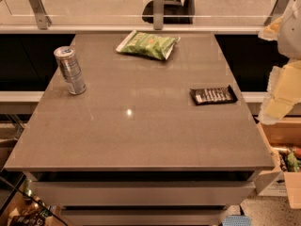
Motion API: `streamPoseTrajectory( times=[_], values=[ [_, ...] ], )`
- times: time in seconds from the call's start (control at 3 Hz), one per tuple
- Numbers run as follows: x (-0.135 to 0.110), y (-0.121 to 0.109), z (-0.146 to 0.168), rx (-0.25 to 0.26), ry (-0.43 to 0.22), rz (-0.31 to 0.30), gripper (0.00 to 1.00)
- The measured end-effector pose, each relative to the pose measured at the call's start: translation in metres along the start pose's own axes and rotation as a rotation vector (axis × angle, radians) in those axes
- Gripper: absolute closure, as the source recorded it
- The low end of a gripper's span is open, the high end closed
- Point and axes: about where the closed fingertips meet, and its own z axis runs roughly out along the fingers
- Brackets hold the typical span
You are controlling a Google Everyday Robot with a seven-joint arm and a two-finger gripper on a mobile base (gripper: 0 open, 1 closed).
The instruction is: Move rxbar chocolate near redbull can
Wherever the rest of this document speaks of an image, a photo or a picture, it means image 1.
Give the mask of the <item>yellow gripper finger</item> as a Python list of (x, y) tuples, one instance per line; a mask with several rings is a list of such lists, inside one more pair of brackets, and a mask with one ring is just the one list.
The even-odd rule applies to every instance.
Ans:
[(262, 40), (277, 40), (282, 20), (283, 17), (275, 19), (272, 23), (270, 23), (262, 31), (259, 32), (258, 37)]
[(282, 68), (274, 66), (269, 75), (267, 94), (258, 120), (266, 125), (281, 121), (301, 100), (301, 61), (293, 60)]

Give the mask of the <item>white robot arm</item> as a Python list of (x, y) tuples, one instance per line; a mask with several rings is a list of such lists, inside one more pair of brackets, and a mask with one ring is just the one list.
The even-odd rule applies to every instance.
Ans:
[(261, 104), (258, 119), (271, 125), (281, 121), (301, 100), (301, 0), (266, 26), (259, 38), (276, 40), (278, 52), (289, 59), (282, 68), (272, 68)]

